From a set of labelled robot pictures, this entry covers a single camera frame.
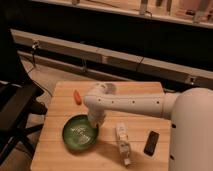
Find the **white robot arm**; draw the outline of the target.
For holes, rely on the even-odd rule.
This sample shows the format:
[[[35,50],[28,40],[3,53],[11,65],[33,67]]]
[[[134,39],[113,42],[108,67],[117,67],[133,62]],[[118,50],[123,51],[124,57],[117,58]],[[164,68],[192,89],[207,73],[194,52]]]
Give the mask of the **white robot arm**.
[[[169,171],[213,171],[213,90],[181,93],[117,94],[112,83],[97,83],[84,96],[91,125],[100,126],[106,111],[171,121]]]

